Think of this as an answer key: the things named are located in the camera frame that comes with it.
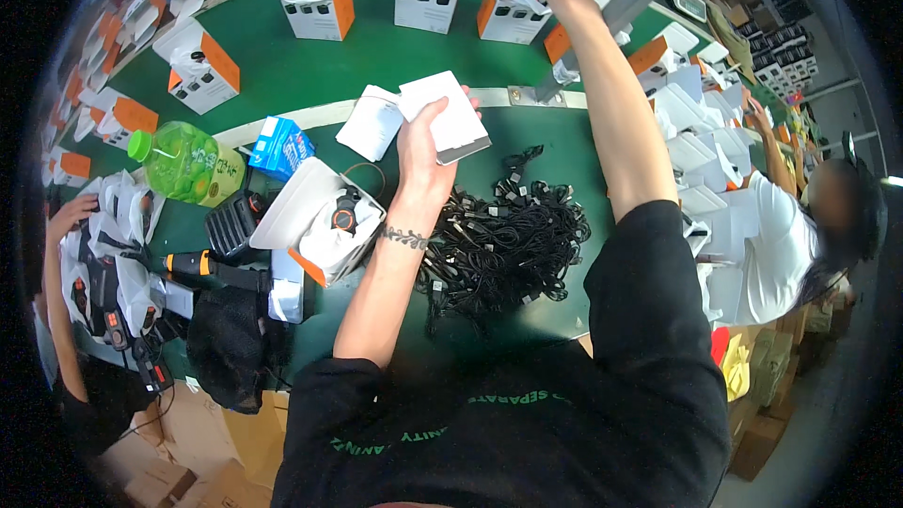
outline blue tissue box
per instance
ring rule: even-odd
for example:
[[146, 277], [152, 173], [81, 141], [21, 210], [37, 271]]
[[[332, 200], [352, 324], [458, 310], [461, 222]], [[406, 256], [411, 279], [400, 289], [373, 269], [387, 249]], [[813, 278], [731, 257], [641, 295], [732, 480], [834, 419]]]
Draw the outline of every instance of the blue tissue box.
[[248, 162], [284, 183], [302, 161], [313, 157], [313, 144], [293, 119], [267, 116]]

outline white card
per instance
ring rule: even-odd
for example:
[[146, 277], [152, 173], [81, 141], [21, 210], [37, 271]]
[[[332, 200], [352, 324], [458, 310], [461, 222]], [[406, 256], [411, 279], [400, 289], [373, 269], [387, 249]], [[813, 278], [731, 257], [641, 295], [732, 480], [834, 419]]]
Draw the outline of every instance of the white card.
[[453, 150], [489, 136], [451, 71], [423, 77], [398, 89], [401, 91], [398, 107], [408, 121], [413, 121], [427, 104], [448, 97], [448, 107], [430, 125], [436, 152]]
[[367, 85], [348, 121], [336, 134], [336, 141], [373, 163], [386, 154], [403, 119], [398, 109], [398, 95]]

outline white shirt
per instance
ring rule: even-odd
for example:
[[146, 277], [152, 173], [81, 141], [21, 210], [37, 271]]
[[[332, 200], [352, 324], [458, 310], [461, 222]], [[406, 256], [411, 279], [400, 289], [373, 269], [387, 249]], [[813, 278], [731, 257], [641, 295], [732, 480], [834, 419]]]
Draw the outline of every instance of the white shirt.
[[793, 308], [818, 254], [815, 225], [796, 199], [758, 171], [750, 177], [759, 235], [746, 240], [737, 325], [766, 324]]

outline black cable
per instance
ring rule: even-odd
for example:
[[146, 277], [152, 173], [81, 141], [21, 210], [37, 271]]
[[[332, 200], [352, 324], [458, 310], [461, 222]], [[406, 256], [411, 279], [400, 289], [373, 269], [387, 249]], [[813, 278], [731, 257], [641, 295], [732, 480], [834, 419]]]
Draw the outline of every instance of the black cable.
[[[160, 394], [158, 394], [158, 395], [157, 395], [157, 398], [154, 400], [154, 401], [156, 401], [156, 403], [157, 403], [157, 410], [160, 409], [160, 406], [161, 406], [161, 397], [162, 397], [162, 396], [163, 396], [163, 392], [161, 392]], [[143, 423], [143, 424], [140, 424], [140, 425], [138, 425], [138, 426], [135, 426], [134, 428], [130, 428], [129, 430], [126, 431], [126, 433], [124, 433], [123, 435], [120, 435], [119, 437], [117, 437], [117, 440], [114, 441], [114, 442], [111, 444], [111, 446], [114, 446], [114, 445], [118, 444], [118, 443], [119, 443], [120, 441], [122, 441], [124, 438], [128, 437], [129, 434], [132, 434], [132, 433], [138, 433], [138, 431], [139, 431], [141, 428], [143, 428], [144, 426], [149, 426], [149, 425], [153, 424], [154, 422], [159, 421], [161, 418], [163, 418], [163, 417], [166, 415], [166, 412], [168, 412], [168, 411], [173, 407], [173, 402], [175, 402], [175, 385], [173, 385], [173, 398], [170, 399], [170, 403], [169, 403], [169, 405], [166, 407], [166, 410], [164, 410], [164, 411], [161, 412], [160, 414], [157, 414], [157, 417], [154, 418], [153, 420], [147, 421], [147, 422], [145, 422], [145, 423]]]

